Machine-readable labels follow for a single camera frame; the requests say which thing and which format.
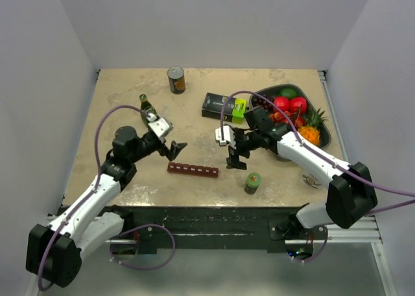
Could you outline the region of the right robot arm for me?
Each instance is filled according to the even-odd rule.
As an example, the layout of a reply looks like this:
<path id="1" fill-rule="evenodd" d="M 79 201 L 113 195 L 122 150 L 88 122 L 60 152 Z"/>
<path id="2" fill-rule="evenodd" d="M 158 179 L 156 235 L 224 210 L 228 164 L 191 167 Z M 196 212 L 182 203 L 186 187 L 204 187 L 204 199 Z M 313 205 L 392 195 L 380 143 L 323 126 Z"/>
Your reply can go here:
<path id="1" fill-rule="evenodd" d="M 336 225 L 348 229 L 377 205 L 369 169 L 362 163 L 349 164 L 307 141 L 286 123 L 274 123 L 257 106 L 246 113 L 248 130 L 221 123 L 215 141 L 228 148 L 230 169 L 246 169 L 241 157 L 263 148 L 296 163 L 327 188 L 323 203 L 307 203 L 278 223 L 276 230 L 286 237 L 304 239 L 312 228 Z"/>

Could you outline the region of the red weekly pill organizer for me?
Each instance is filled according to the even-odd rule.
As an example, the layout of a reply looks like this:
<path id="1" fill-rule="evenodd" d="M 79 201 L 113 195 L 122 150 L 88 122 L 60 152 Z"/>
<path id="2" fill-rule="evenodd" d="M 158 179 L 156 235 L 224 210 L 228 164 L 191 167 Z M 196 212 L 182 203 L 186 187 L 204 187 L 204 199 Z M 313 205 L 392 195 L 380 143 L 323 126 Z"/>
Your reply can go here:
<path id="1" fill-rule="evenodd" d="M 169 162 L 167 172 L 213 179 L 217 179 L 219 177 L 219 169 L 216 167 L 197 166 L 175 162 Z"/>

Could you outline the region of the green pill bottle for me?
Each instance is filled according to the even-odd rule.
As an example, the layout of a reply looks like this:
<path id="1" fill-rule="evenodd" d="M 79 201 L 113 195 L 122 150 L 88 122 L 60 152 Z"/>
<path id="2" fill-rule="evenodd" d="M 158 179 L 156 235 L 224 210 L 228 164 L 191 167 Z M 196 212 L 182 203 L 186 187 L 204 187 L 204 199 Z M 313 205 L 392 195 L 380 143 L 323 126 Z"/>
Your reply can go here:
<path id="1" fill-rule="evenodd" d="M 245 181 L 244 191 L 247 194 L 254 194 L 262 183 L 262 177 L 259 173 L 250 173 Z"/>

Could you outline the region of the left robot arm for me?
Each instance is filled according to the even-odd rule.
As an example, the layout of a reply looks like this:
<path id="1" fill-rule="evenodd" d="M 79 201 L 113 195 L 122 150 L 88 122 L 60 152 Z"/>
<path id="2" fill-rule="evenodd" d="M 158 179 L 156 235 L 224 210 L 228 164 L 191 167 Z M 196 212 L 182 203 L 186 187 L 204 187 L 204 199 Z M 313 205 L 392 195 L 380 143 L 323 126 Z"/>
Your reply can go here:
<path id="1" fill-rule="evenodd" d="M 135 128 L 123 126 L 115 132 L 112 148 L 86 191 L 48 225 L 35 225 L 29 233 L 26 269 L 38 276 L 38 287 L 45 291 L 43 280 L 60 287 L 69 285 L 78 274 L 82 261 L 106 240 L 117 236 L 127 239 L 134 233 L 134 215 L 120 206 L 104 207 L 118 196 L 135 176 L 135 163 L 152 153 L 173 161 L 186 146 L 165 138 L 172 125 L 160 119 L 150 123 L 148 131 L 138 136 Z"/>

